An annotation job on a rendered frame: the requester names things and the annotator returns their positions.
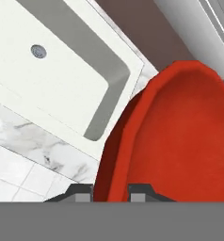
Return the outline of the white sink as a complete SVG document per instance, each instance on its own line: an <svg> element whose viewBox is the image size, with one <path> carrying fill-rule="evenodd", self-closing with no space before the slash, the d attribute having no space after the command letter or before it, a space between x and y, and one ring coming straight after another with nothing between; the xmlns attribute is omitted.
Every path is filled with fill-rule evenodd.
<svg viewBox="0 0 224 241"><path fill-rule="evenodd" d="M0 104L95 159L142 68L88 0L0 0Z"/></svg>

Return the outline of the red bowl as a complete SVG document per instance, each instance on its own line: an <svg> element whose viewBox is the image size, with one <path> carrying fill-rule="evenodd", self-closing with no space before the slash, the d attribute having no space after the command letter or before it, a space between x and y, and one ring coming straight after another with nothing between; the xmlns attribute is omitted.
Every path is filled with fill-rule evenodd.
<svg viewBox="0 0 224 241"><path fill-rule="evenodd" d="M150 184L171 201L224 201L224 82L197 60L175 61L125 107L104 145L93 197L128 201Z"/></svg>

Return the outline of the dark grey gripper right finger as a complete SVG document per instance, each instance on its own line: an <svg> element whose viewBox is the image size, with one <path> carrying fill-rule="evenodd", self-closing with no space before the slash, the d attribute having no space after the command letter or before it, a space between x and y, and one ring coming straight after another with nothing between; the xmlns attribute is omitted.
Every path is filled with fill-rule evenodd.
<svg viewBox="0 0 224 241"><path fill-rule="evenodd" d="M129 202L171 201L170 198L156 193L150 184L128 184Z"/></svg>

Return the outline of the white cupboard run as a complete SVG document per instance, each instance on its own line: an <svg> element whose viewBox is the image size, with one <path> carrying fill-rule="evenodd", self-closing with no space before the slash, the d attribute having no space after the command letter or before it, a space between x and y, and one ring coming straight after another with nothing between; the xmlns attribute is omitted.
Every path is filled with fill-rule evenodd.
<svg viewBox="0 0 224 241"><path fill-rule="evenodd" d="M224 79L224 40L205 11L205 0L154 0L192 56Z"/></svg>

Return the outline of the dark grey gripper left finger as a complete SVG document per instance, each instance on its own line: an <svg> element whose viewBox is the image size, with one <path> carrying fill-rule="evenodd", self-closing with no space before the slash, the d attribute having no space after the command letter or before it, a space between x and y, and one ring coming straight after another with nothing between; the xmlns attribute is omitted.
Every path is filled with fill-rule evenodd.
<svg viewBox="0 0 224 241"><path fill-rule="evenodd" d="M71 184L67 190L46 202L93 202L93 184Z"/></svg>

